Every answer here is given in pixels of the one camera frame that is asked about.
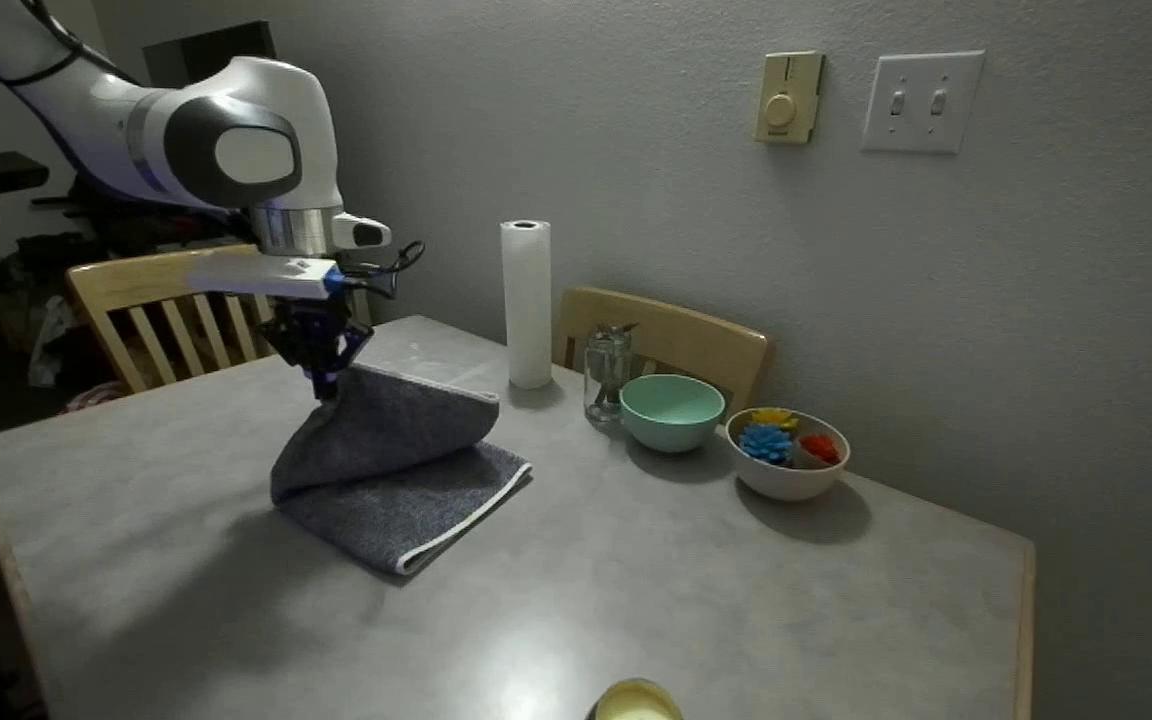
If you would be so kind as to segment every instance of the gray cloth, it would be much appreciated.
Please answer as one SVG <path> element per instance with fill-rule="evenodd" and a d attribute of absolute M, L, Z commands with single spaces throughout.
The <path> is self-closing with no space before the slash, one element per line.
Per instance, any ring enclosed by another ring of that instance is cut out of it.
<path fill-rule="evenodd" d="M 348 369 L 272 468 L 272 503 L 384 577 L 416 577 L 502 510 L 527 465 L 482 444 L 495 403 Z"/>

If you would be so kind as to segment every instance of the table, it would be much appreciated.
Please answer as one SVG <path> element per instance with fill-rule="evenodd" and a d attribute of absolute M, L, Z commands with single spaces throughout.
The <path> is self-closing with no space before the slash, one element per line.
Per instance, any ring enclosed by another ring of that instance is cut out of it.
<path fill-rule="evenodd" d="M 255 360 L 0 434 L 0 562 L 56 720 L 582 720 L 653 675 L 690 720 L 1029 716 L 1032 545 L 848 475 L 731 486 L 721 444 L 590 430 L 582 377 L 411 318 L 360 366 L 502 397 L 531 486 L 408 583 L 270 503 L 314 407 Z"/>

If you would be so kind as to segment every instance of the chair back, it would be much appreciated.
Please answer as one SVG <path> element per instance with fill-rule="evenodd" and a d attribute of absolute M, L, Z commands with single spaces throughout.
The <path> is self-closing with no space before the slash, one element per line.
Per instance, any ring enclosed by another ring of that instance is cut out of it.
<path fill-rule="evenodd" d="M 645 371 L 701 377 L 728 397 L 728 407 L 747 403 L 773 351 L 773 339 L 766 332 L 710 314 L 618 287 L 569 287 L 558 332 L 558 366 L 585 369 L 582 344 L 600 326 L 638 326 L 634 344 L 645 360 Z"/>
<path fill-rule="evenodd" d="M 223 245 L 69 269 L 106 358 L 133 394 L 270 358 L 251 332 L 272 318 L 264 298 L 188 287 L 203 258 L 255 258 L 255 247 Z"/>

